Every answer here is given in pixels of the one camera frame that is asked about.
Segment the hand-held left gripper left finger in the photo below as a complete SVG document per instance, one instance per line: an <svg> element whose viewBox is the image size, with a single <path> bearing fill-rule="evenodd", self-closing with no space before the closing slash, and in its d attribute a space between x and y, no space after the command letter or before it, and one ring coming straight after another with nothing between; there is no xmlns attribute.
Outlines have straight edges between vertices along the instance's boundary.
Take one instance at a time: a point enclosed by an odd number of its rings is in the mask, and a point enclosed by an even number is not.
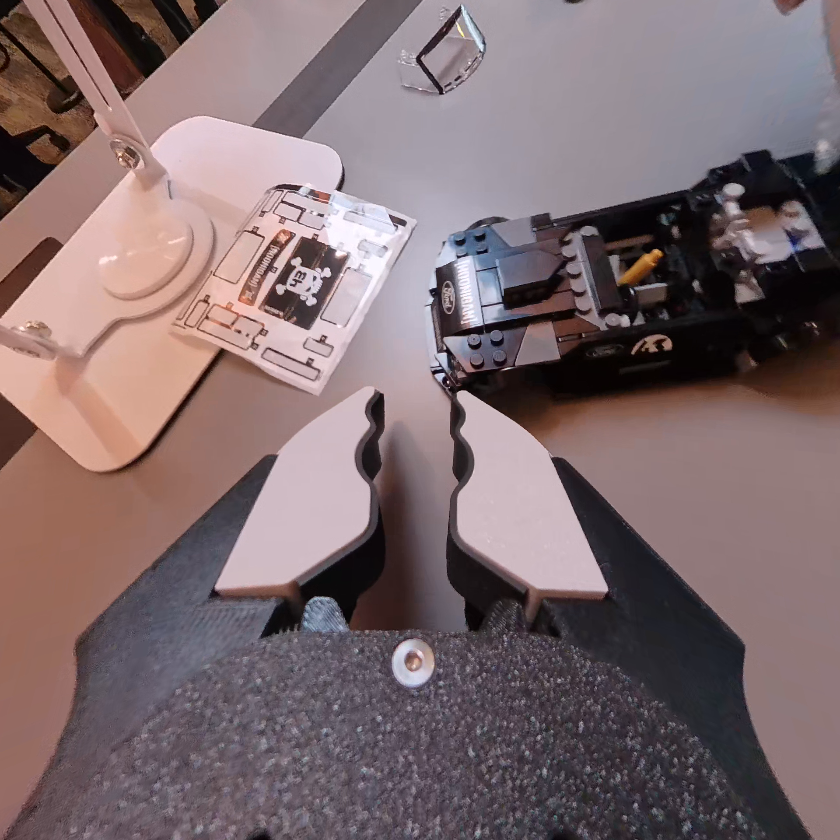
<svg viewBox="0 0 840 840"><path fill-rule="evenodd" d="M366 386L278 452L214 586L221 596L332 598L348 622L384 569L374 480L382 467L384 395Z"/></svg>

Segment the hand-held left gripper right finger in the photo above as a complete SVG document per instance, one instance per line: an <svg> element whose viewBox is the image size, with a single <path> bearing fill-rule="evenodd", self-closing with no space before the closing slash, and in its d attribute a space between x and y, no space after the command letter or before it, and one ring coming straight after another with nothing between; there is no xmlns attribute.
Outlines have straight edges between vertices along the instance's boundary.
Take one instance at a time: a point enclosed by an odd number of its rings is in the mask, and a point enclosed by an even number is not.
<svg viewBox="0 0 840 840"><path fill-rule="evenodd" d="M452 398L450 435L447 574L469 623L501 601L528 624L545 601L603 601L607 582L550 452L467 392Z"/></svg>

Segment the black lego car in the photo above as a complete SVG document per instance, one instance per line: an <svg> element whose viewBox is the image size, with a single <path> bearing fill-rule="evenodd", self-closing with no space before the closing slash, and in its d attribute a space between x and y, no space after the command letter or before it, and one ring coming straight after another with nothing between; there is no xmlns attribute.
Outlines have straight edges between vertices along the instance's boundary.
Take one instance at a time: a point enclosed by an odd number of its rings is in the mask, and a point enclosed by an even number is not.
<svg viewBox="0 0 840 840"><path fill-rule="evenodd" d="M448 393L561 393L747 370L838 334L838 163L768 150L682 190L450 234L425 305Z"/></svg>

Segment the clear lego windshield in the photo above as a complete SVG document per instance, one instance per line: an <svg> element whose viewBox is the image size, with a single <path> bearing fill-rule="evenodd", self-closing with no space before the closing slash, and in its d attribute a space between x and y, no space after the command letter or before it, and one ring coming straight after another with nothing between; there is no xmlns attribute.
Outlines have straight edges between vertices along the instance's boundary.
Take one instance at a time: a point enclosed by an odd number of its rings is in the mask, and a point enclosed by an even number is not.
<svg viewBox="0 0 840 840"><path fill-rule="evenodd" d="M402 50L397 60L401 87L444 96L469 79L486 53L486 37L467 6L443 7L426 45L416 53Z"/></svg>

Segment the sticker sheet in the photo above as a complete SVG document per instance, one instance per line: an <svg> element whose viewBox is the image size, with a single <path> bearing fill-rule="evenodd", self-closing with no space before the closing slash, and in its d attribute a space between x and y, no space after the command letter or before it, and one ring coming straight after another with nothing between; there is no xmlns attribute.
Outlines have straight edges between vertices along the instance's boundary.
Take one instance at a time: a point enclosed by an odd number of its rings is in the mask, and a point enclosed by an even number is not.
<svg viewBox="0 0 840 840"><path fill-rule="evenodd" d="M171 331L319 395L416 224L343 192L275 185Z"/></svg>

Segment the white booklet stand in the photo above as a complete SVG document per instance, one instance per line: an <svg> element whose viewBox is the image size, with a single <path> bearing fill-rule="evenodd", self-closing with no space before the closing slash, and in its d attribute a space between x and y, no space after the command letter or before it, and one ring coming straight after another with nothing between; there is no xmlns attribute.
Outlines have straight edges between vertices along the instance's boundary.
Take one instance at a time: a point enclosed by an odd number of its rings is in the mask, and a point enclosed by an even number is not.
<svg viewBox="0 0 840 840"><path fill-rule="evenodd" d="M2 395L86 470L141 457L217 349L171 332L260 187L340 187L328 145L199 115L150 144L68 2L27 2L126 174L2 316Z"/></svg>

